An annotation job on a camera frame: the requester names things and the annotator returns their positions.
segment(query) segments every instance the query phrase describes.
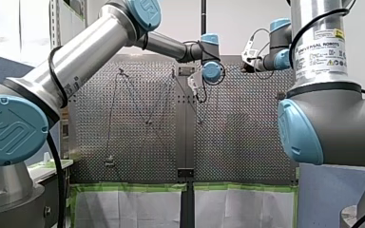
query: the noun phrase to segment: end effector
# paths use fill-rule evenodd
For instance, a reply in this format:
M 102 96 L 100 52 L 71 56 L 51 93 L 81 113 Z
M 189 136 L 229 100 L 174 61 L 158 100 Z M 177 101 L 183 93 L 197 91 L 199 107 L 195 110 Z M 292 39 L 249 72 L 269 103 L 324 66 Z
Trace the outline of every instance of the end effector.
M 160 33 L 148 32 L 137 41 L 135 46 L 172 57 L 179 63 L 201 60 L 200 70 L 188 78 L 188 84 L 194 96 L 197 96 L 198 89 L 203 87 L 203 82 L 216 85 L 224 77 L 217 34 L 206 33 L 200 41 L 181 43 Z
M 265 56 L 260 56 L 259 50 L 252 49 L 254 36 L 250 37 L 244 52 L 241 54 L 242 71 L 254 73 L 255 71 L 284 70 L 290 67 L 289 46 L 292 42 L 290 19 L 281 18 L 271 23 L 269 54 Z

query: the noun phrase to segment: metal stand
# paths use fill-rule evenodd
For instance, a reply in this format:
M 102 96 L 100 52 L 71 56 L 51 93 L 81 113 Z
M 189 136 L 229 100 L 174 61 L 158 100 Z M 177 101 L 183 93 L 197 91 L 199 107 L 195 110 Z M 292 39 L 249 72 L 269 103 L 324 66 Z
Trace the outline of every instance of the metal stand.
M 197 126 L 196 99 L 187 84 L 187 78 L 195 73 L 195 65 L 179 65 L 176 68 L 177 105 L 177 167 L 179 182 L 186 183 L 182 192 L 181 228 L 195 227 L 194 193 L 194 141 Z

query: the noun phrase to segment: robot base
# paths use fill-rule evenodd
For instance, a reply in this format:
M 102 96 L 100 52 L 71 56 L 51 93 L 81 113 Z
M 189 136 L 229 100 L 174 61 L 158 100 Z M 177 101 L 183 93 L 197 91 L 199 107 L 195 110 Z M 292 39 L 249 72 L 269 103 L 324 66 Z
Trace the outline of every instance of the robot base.
M 44 187 L 36 185 L 32 194 L 22 201 L 0 207 L 0 228 L 44 228 Z

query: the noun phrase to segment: metal frame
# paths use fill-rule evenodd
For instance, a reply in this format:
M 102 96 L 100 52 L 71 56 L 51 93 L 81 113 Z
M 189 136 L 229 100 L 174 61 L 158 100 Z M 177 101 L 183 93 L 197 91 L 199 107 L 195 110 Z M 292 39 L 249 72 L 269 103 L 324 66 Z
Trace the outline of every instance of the metal frame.
M 61 46 L 61 30 L 60 30 L 60 12 L 59 0 L 49 1 L 49 30 L 51 36 L 51 47 L 55 48 Z
M 197 65 L 179 65 L 172 61 L 171 59 L 165 58 L 159 55 L 145 55 L 145 56 L 134 56 L 134 55 L 117 55 L 115 56 L 108 65 L 115 67 L 117 64 L 113 61 L 121 61 L 121 62 L 140 62 L 140 60 L 150 61 L 151 63 L 156 63 L 157 61 L 167 61 L 170 62 L 170 65 L 174 68 L 174 80 L 176 80 L 174 84 L 174 106 L 175 106 L 175 134 L 176 134 L 176 181 L 187 184 L 187 191 L 182 192 L 182 209 L 181 209 L 181 227 L 182 228 L 193 228 L 195 227 L 195 192 L 193 187 L 193 182 L 196 180 L 195 174 L 197 172 L 196 169 L 196 156 L 197 156 L 197 133 L 198 127 L 202 127 L 201 121 L 201 111 L 200 107 L 197 106 L 197 101 L 192 96 L 192 91 L 187 84 L 186 78 L 189 76 L 190 72 L 181 75 L 179 71 L 179 67 L 188 67 L 188 68 L 197 68 Z M 240 61 L 240 56 L 222 56 L 223 63 L 231 68 L 232 64 L 237 64 Z M 102 70 L 107 70 L 110 72 L 111 68 L 107 68 L 106 66 Z M 284 77 L 286 78 L 274 78 L 275 81 L 265 82 L 263 81 L 263 85 L 268 87 L 268 84 L 276 84 L 277 82 L 281 82 L 281 80 L 287 80 L 291 76 L 290 72 L 286 72 Z M 256 80 L 254 83 L 258 83 L 257 79 L 249 78 L 248 80 Z M 96 86 L 100 86 L 97 82 L 92 80 L 92 83 Z M 221 85 L 221 89 L 225 89 L 226 86 L 232 85 Z M 77 110 L 77 102 L 78 99 L 84 99 L 83 97 L 79 98 L 79 94 L 74 95 L 69 99 L 69 147 L 73 150 L 78 150 L 77 141 L 76 141 L 76 116 L 75 111 Z M 225 162 L 224 157 L 220 158 L 220 162 Z M 298 165 L 295 162 L 290 162 L 291 167 L 291 178 L 289 180 L 251 180 L 251 179 L 242 179 L 242 180 L 231 180 L 238 182 L 260 182 L 265 184 L 274 184 L 274 185 L 298 185 L 297 176 L 296 176 L 296 168 Z M 201 181 L 229 181 L 227 179 L 224 180 L 201 180 Z

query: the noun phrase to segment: pegboard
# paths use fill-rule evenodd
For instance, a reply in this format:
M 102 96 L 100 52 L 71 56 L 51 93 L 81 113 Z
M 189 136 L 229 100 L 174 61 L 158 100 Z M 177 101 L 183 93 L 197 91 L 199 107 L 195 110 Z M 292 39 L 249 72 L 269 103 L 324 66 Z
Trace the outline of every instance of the pegboard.
M 239 56 L 222 58 L 227 76 L 209 86 L 198 105 L 196 181 L 293 184 L 296 164 L 283 152 L 278 130 L 278 96 L 293 84 L 291 70 L 240 71 Z
M 77 92 L 69 127 L 81 159 L 72 181 L 176 181 L 173 66 L 160 56 L 118 55 Z
M 114 57 L 70 100 L 70 151 L 81 158 L 72 181 L 177 182 L 180 164 L 193 160 L 195 181 L 293 184 L 296 165 L 282 151 L 277 124 L 277 94 L 293 84 L 292 72 L 260 80 L 240 72 L 239 56 L 222 61 L 225 81 L 207 87 L 207 103 L 185 103 L 195 111 L 185 111 L 181 122 L 177 63 L 158 55 Z M 182 129 L 194 139 L 185 142 L 185 156 L 177 148 Z

